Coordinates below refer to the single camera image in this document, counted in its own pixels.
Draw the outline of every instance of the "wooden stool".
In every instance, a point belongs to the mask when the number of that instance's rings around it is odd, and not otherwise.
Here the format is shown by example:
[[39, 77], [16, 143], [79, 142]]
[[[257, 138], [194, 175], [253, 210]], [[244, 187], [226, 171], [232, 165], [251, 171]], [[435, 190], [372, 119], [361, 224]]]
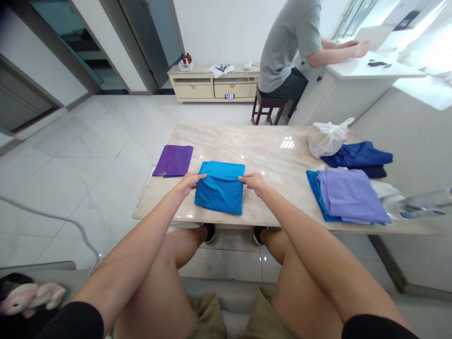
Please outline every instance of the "wooden stool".
[[[259, 110], [256, 112], [256, 103], [259, 101]], [[267, 116], [267, 121], [270, 125], [277, 125], [279, 118], [281, 118], [281, 114], [283, 113], [284, 106], [289, 101], [287, 98], [263, 98], [260, 94], [259, 88], [256, 89], [256, 97], [254, 98], [254, 106], [253, 106], [253, 115], [251, 116], [251, 122], [253, 125], [259, 125], [259, 120], [261, 115]], [[268, 108], [268, 112], [262, 112], [262, 108]], [[279, 108], [278, 113], [276, 114], [276, 119], [274, 124], [272, 122], [272, 111], [274, 108]], [[254, 121], [254, 115], [258, 115], [256, 121]]]

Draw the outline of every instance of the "thigh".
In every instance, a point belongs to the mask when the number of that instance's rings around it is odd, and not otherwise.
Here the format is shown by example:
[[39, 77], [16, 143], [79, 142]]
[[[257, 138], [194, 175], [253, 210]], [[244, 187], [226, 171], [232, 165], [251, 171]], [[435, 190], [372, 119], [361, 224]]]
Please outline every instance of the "thigh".
[[342, 321], [330, 298], [317, 286], [284, 231], [277, 232], [276, 253], [282, 269], [271, 305], [284, 322], [303, 339], [340, 338]]
[[266, 97], [286, 97], [294, 101], [303, 94], [308, 80], [300, 73], [298, 69], [292, 70], [292, 73], [286, 81], [273, 92], [265, 93]]
[[116, 337], [184, 338], [198, 321], [180, 281], [174, 242], [165, 238], [145, 280], [116, 321]]

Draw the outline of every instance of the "pink stuffed toy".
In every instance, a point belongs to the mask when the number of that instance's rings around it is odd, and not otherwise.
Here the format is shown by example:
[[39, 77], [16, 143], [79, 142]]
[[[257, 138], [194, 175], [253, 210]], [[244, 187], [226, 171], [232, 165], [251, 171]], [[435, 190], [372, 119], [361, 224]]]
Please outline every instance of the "pink stuffed toy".
[[28, 319], [36, 313], [36, 307], [46, 305], [46, 309], [56, 308], [66, 293], [66, 289], [54, 283], [47, 282], [41, 286], [34, 283], [23, 284], [12, 290], [0, 305], [0, 314], [22, 315]]

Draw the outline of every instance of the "black sneaker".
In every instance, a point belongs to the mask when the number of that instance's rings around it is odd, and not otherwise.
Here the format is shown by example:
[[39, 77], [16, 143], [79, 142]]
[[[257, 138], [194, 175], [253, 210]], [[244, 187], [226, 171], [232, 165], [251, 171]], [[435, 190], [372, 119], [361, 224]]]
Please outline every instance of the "black sneaker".
[[260, 234], [263, 230], [268, 229], [268, 227], [262, 226], [253, 226], [250, 230], [250, 242], [254, 247], [262, 247], [264, 246], [263, 242], [260, 239]]
[[217, 243], [217, 227], [214, 224], [202, 224], [207, 228], [207, 238], [204, 242], [206, 246], [213, 246]]

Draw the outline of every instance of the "lavender folded shirt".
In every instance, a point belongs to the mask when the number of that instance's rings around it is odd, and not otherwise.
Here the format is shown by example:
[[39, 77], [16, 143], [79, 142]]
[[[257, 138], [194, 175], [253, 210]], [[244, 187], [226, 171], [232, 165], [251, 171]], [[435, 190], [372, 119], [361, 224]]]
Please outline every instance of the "lavender folded shirt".
[[354, 223], [387, 222], [387, 215], [367, 175], [360, 169], [318, 171], [328, 214]]
[[183, 177], [188, 172], [192, 153], [193, 146], [166, 145], [152, 176]]

